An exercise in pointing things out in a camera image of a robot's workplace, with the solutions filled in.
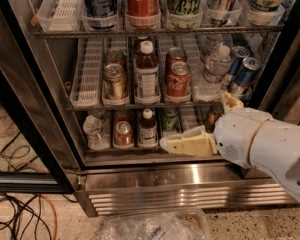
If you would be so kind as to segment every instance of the black can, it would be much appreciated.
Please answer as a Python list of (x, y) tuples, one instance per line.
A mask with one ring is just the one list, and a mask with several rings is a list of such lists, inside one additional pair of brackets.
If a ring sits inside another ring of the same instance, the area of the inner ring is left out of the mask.
[[(87, 14), (93, 18), (107, 18), (117, 14), (117, 0), (84, 0)], [(111, 28), (113, 26), (91, 26), (96, 29)]]

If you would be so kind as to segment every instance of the brown bottle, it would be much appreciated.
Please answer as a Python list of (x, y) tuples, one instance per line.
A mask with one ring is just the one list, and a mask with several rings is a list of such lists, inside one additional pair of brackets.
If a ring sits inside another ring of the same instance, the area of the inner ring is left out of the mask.
[(136, 96), (151, 99), (159, 96), (159, 62), (153, 52), (153, 43), (143, 41), (136, 58)]
[(141, 147), (155, 147), (158, 145), (157, 122), (151, 109), (143, 110), (139, 119), (139, 145)]

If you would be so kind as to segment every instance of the white robotic arm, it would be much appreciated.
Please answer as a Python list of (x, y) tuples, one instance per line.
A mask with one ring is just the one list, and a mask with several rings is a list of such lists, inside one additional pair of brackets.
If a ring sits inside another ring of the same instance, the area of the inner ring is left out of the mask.
[(214, 134), (224, 159), (266, 173), (300, 202), (299, 126), (242, 108), (219, 118)]

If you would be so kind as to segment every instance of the speckled floor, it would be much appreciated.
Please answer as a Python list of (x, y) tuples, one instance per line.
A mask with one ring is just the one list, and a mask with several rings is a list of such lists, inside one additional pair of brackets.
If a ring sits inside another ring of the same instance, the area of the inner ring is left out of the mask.
[[(6, 128), (10, 122), (2, 120), (0, 122), (3, 128)], [(11, 128), (9, 134), (0, 139), (0, 142), (7, 143), (17, 132), (17, 129)], [(20, 136), (16, 145), (26, 145), (25, 139)], [(33, 151), (30, 150), (23, 159), (33, 157)], [(37, 167), (44, 169), (40, 160), (36, 160)], [(11, 170), (5, 160), (0, 163), (1, 170)], [(32, 197), (31, 194), (9, 195), (18, 198), (26, 203)], [(58, 240), (90, 240), (98, 239), (98, 233), (103, 227), (108, 217), (88, 218), (80, 205), (69, 202), (63, 195), (46, 195), (53, 203), (57, 215), (57, 233)], [(74, 199), (73, 196), (67, 195), (68, 198)], [(39, 209), (39, 199), (30, 203), (30, 207), (39, 214), (50, 228), (51, 236), (53, 235), (53, 210), (48, 202), (41, 201), (41, 212)], [(213, 240), (300, 240), (300, 205), (281, 205), (266, 206), (240, 209), (211, 209), (205, 210), (207, 225)], [(0, 204), (0, 222), (11, 220), (14, 209), (5, 201)], [(30, 221), (30, 213), (24, 212), (21, 219), (21, 230), (17, 239), (53, 239), (42, 223), (36, 226), (34, 218), (27, 230), (22, 230)], [(0, 240), (11, 239), (11, 232), (8, 228), (0, 230)]]

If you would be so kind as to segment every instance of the open refrigerator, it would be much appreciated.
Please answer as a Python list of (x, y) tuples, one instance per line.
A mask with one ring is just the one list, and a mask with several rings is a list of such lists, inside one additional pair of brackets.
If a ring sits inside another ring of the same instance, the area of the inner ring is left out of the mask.
[[(131, 29), (125, 0), (118, 0), (118, 23), (107, 31), (89, 28), (83, 0), (70, 1), (75, 2), (63, 7), (63, 0), (0, 0), (0, 102), (59, 186), (49, 189), (39, 184), (36, 191), (74, 193), (87, 216), (296, 202), (267, 175), (240, 169), (218, 154), (176, 155), (159, 145), (140, 147), (136, 122), (140, 111), (150, 107), (155, 111), (160, 139), (166, 134), (160, 127), (161, 112), (174, 106), (179, 110), (177, 132), (205, 124), (215, 102), (200, 98), (200, 40), (204, 35), (222, 34), (231, 46), (249, 48), (262, 65), (244, 97), (245, 106), (300, 124), (300, 102), (291, 98), (297, 96), (300, 101), (300, 0), (284, 0), (281, 20), (265, 26), (249, 24), (249, 12), (242, 4), (236, 5), (241, 16), (239, 13), (232, 24), (205, 25), (207, 8), (203, 3), (198, 25), (186, 29), (169, 25), (171, 15), (165, 0), (159, 0), (158, 26), (151, 30)], [(66, 21), (53, 20), (51, 11), (71, 16)], [(151, 105), (136, 102), (134, 95), (132, 45), (137, 36), (153, 38), (160, 61), (160, 101)], [(193, 75), (187, 98), (170, 104), (163, 72), (166, 53), (173, 46), (187, 52)], [(120, 104), (107, 100), (102, 88), (109, 49), (120, 49), (127, 56), (128, 95)], [(113, 117), (121, 109), (128, 109), (134, 122), (134, 144), (128, 149), (113, 143)], [(89, 149), (83, 132), (85, 118), (96, 110), (103, 110), (106, 118), (108, 147), (101, 150)], [(30, 178), (22, 177), (23, 183)], [(31, 192), (32, 188), (18, 185), (12, 189)]]

